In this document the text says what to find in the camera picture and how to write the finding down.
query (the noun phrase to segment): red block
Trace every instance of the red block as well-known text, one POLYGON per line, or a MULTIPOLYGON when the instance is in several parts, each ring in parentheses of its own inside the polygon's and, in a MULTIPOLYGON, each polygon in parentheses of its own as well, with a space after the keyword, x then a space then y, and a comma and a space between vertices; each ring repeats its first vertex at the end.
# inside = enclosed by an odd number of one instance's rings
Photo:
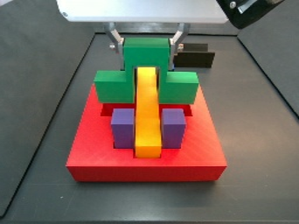
POLYGON ((163 149, 162 158, 134 158, 134 150, 114 149, 111 116, 101 116, 93 86, 67 167, 78 181, 211 181, 221 177, 227 161, 211 114, 199 88, 186 116, 186 132, 179 150, 163 149))

